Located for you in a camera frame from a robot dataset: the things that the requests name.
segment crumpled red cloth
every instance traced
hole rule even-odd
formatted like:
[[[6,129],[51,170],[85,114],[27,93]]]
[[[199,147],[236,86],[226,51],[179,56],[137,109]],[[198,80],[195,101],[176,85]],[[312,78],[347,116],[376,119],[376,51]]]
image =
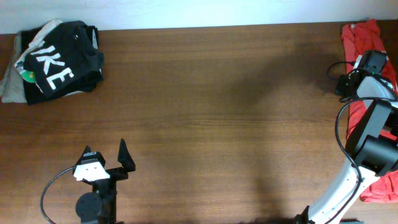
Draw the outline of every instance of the crumpled red cloth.
[[[343,39],[346,61],[355,61],[358,55],[363,55],[367,50],[386,51],[380,39],[380,28],[374,19],[367,22],[345,25],[341,38]],[[347,73],[352,69],[353,66],[347,64]],[[397,83],[396,73],[390,61],[387,61],[382,75],[390,79],[392,83]],[[356,102],[350,105],[347,138],[361,120],[365,111],[366,107],[363,102]],[[385,130],[382,130],[381,135],[395,141],[397,140],[397,137]],[[370,187],[361,194],[360,199],[364,202],[376,203],[398,202],[398,171],[390,172],[370,185]]]

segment wooden table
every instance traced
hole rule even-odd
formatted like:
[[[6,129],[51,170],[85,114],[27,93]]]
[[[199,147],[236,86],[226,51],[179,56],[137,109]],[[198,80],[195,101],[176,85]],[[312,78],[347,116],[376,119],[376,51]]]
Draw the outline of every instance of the wooden table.
[[[44,223],[46,183],[87,144],[107,168],[119,166],[120,138],[137,170],[118,183],[118,220],[237,223],[301,213],[344,161],[334,136],[341,104],[325,76],[344,60],[342,25],[100,32],[105,81],[94,92],[0,105],[0,222]],[[379,25],[396,66],[398,23]],[[3,73],[12,35],[0,40]],[[75,203],[90,190],[64,175],[45,196],[48,215],[79,223]],[[397,209],[357,201],[345,217],[388,223]]]

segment cloth stack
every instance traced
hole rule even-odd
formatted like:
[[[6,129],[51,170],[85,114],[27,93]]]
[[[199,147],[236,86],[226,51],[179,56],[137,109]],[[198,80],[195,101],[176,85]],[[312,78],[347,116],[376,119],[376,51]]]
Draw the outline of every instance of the cloth stack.
[[[358,55],[363,55],[367,50],[386,51],[380,38],[380,28],[377,22],[372,19],[367,22],[357,24],[348,24],[343,27],[341,35],[343,39],[346,61],[355,61]],[[353,66],[347,64],[347,73],[353,69]],[[382,76],[396,83],[396,73],[388,60],[384,67]],[[365,104],[355,102],[349,106],[348,136],[353,132],[356,125],[366,112]],[[398,139],[389,132],[382,130],[381,136],[398,141]],[[370,185],[360,196],[364,202],[373,203],[394,203],[398,202],[398,171],[389,172],[384,177]]]
[[[33,105],[81,92],[103,80],[98,30],[82,21],[52,20],[19,32],[4,78],[3,103]]]

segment white wall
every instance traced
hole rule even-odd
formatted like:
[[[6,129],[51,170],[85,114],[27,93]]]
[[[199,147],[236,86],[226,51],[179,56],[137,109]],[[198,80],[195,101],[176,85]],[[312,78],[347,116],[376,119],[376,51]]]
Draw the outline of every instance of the white wall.
[[[398,0],[0,0],[0,34],[55,18],[109,30],[397,17]]]

